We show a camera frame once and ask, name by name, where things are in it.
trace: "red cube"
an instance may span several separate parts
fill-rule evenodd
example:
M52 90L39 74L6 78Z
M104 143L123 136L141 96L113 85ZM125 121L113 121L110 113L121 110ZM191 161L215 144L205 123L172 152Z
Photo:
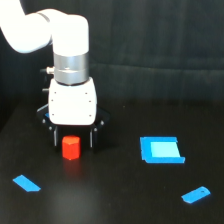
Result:
M72 160L80 157L80 138L74 135L62 139L62 156Z

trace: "blue flat piece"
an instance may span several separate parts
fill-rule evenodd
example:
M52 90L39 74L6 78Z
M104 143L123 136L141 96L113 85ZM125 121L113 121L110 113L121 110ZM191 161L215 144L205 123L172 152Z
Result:
M32 181L30 181L29 179L24 177L23 175L16 177L15 179L13 179L13 181L27 192L39 191L41 189L36 184L34 184Z
M150 142L177 142L176 137L142 137Z
M176 137L142 137L140 143L142 159L147 163L185 162L185 158L180 157Z
M210 191L206 187L199 187L198 189L191 191L183 196L183 200L189 204L198 201L201 198L204 198L205 196L209 195Z

